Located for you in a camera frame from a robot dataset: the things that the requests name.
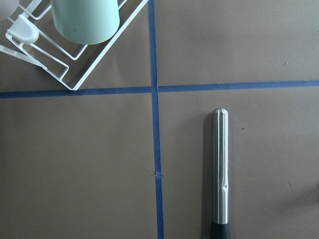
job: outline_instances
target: dish rack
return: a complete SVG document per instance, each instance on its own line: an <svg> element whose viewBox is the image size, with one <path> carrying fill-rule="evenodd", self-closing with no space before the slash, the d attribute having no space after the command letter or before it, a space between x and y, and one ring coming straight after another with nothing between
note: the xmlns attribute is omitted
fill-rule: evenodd
<svg viewBox="0 0 319 239"><path fill-rule="evenodd" d="M128 0L123 0L119 4L119 9L121 9L127 1ZM48 6L45 6L45 8L41 10L40 13L37 13L36 16L34 12L37 11L37 8L43 2L42 0L31 0L27 7L19 5L18 9L22 11L22 14L18 15L16 20L8 18L12 24L5 34L5 37L22 53L2 45L0 45L0 51L41 67L67 89L76 91L81 87L93 69L101 61L103 56L109 51L111 46L116 42L116 40L120 37L120 35L124 32L124 30L133 21L133 19L137 16L147 2L148 0L140 1L137 7L134 7L127 19L121 19L122 24L120 25L118 31L108 41L94 45L95 47L91 48L89 52L88 49L91 46L78 45L68 41L68 45L73 45L73 52L70 52L38 27L41 21L43 21L46 15L50 12L51 5L48 4ZM50 51L38 46L37 40L39 36L41 36L42 40L46 41L44 46L50 46ZM82 66L77 66L77 64L75 64L76 61L81 59L81 56L83 55L86 55L87 58L90 58L90 60L82 59L82 61L89 62L86 64L86 67L84 67L84 70L82 69ZM50 66L48 62L53 62L54 65L59 65L59 71L55 72L53 67ZM66 76L67 73L70 72L70 69L73 68L81 68L82 70L81 72L77 72L77 79L75 79L75 81L73 80L73 84L71 85L70 82L66 81Z"/></svg>

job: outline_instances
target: mint green cup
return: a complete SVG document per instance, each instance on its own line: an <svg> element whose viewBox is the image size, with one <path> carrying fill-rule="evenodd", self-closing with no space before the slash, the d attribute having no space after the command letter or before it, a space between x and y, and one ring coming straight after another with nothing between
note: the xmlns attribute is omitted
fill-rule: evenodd
<svg viewBox="0 0 319 239"><path fill-rule="evenodd" d="M120 25L117 0L51 0L51 5L55 28L75 43L104 42Z"/></svg>

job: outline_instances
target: silver cylinder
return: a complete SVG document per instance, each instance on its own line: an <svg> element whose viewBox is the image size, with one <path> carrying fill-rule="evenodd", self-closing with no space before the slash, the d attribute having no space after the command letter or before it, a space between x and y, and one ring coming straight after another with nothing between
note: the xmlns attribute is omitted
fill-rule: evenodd
<svg viewBox="0 0 319 239"><path fill-rule="evenodd" d="M228 223L228 112L213 111L213 221Z"/></svg>

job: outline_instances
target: blue tape line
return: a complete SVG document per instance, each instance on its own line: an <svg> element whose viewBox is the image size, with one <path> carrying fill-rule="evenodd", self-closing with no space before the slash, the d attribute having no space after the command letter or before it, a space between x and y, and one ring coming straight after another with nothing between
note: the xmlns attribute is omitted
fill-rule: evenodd
<svg viewBox="0 0 319 239"><path fill-rule="evenodd" d="M319 80L158 86L158 92L218 91L319 86Z"/></svg>
<svg viewBox="0 0 319 239"><path fill-rule="evenodd" d="M123 88L101 88L101 89L81 89L77 91L24 91L24 92L3 92L0 99L14 98L39 98L39 97L60 97L60 96L94 96L113 94L138 94L150 93L151 87L123 87Z"/></svg>
<svg viewBox="0 0 319 239"><path fill-rule="evenodd" d="M156 56L156 34L155 34L155 11L154 0L149 0L149 31L150 31L150 68L151 68L151 88L152 88L152 110L153 110L153 137L154 137L154 158L155 158L155 188L156 188L156 209L158 239L164 239L163 223L163 200L161 185L161 164L160 164L160 118L159 118L159 98L157 79L157 56Z"/></svg>

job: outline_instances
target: vertical blue tape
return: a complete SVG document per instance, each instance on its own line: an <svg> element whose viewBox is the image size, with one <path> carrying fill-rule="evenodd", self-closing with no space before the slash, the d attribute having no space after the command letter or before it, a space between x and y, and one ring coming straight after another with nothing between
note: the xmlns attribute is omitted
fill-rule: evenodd
<svg viewBox="0 0 319 239"><path fill-rule="evenodd" d="M156 188L156 209L158 239L164 239L163 223L163 200L161 185L161 165L160 165L160 119L159 119L159 97L158 97L158 71L156 56L156 35L155 35L155 11L154 0L149 0L149 31L150 31L150 68L151 68L151 91L153 110L153 136L154 136L154 158L155 158L155 188Z"/></svg>

